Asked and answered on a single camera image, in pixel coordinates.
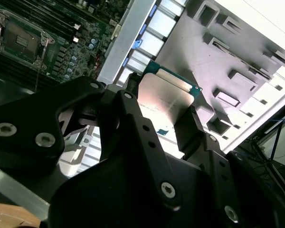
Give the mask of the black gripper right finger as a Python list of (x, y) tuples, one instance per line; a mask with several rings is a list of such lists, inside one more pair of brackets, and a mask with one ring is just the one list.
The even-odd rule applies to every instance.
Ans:
[(199, 166), (211, 216), (210, 228), (285, 228), (285, 194), (277, 178), (264, 180), (260, 161), (238, 152), (223, 153), (218, 140), (202, 129), (194, 106), (174, 125), (183, 159)]

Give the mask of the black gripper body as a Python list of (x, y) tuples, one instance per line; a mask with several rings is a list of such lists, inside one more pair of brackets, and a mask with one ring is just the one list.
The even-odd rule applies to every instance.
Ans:
[(64, 183), (54, 195), (51, 228), (221, 228), (209, 180), (197, 167), (168, 156), (182, 194), (172, 212), (150, 194), (138, 163), (119, 155)]

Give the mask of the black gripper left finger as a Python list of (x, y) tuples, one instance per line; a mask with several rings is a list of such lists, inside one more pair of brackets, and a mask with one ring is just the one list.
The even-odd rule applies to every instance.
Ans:
[(127, 90), (112, 92), (80, 77), (0, 106), (0, 202), (46, 212), (62, 176), (58, 160), (64, 138), (80, 125), (101, 131), (104, 162), (122, 155), (138, 163), (150, 194), (170, 211), (181, 207), (181, 193), (151, 121)]

